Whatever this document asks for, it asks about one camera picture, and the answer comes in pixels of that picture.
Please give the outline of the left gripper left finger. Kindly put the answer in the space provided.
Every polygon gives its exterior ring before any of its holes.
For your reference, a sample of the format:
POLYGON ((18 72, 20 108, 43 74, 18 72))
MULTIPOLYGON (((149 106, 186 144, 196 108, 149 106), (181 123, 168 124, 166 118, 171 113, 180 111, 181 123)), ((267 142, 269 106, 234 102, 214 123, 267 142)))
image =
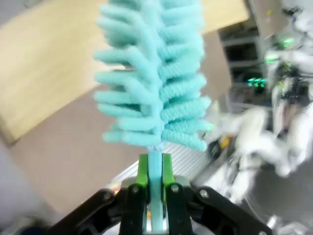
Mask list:
POLYGON ((143 234, 148 201, 148 155, 139 155, 135 182, 118 193, 104 188, 48 229, 49 235, 103 235, 119 224, 119 235, 143 234))

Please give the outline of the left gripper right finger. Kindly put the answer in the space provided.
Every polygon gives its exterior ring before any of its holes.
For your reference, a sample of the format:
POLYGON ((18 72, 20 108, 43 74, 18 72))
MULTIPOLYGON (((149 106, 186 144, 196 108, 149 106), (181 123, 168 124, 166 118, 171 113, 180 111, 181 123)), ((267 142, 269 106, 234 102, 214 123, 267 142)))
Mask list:
POLYGON ((172 158, 163 154, 163 184, 171 235, 194 235, 192 225, 205 235, 270 235, 264 223, 210 187, 193 188, 174 177, 172 158))

